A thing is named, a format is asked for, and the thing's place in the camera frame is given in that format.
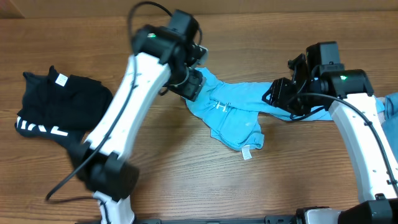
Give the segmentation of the light blue printed t-shirt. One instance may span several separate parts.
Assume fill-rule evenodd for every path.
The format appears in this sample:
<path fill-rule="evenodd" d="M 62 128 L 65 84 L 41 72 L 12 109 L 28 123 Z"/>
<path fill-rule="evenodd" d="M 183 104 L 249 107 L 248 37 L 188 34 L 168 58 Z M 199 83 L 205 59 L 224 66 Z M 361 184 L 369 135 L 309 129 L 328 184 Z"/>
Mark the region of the light blue printed t-shirt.
<path fill-rule="evenodd" d="M 216 78 L 207 68 L 199 68 L 206 79 L 195 101 L 186 101 L 190 112 L 200 118 L 211 131 L 211 137 L 236 151 L 243 151 L 249 159 L 249 151 L 261 149 L 265 136 L 258 121 L 259 113 L 265 113 L 288 121 L 290 113 L 262 101 L 270 82 L 226 83 Z"/>

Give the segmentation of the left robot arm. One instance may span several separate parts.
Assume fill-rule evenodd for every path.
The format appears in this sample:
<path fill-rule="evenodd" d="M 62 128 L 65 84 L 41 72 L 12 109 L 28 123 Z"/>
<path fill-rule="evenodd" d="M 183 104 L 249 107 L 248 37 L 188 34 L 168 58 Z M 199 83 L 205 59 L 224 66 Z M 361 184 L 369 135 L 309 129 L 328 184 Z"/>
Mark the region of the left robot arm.
<path fill-rule="evenodd" d="M 74 171 L 98 202 L 100 223 L 134 223 L 130 195 L 139 169 L 128 163 L 139 128 L 162 88 L 195 101 L 205 78 L 196 70 L 207 56 L 194 42 L 200 26 L 176 10 L 167 26 L 145 25 L 131 39 L 133 52 L 110 106 L 81 144 L 67 151 Z"/>

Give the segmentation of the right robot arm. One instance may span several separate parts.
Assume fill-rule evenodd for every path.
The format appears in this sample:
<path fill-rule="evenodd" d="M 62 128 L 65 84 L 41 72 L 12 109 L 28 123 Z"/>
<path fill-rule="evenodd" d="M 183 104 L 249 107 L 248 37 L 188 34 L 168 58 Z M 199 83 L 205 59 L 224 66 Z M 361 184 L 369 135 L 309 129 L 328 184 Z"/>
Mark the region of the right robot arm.
<path fill-rule="evenodd" d="M 358 205 L 297 209 L 266 223 L 397 223 L 397 161 L 377 115 L 366 72 L 347 70 L 338 44 L 319 42 L 288 61 L 291 78 L 273 81 L 262 100 L 290 113 L 291 120 L 327 111 L 343 138 L 358 188 Z"/>

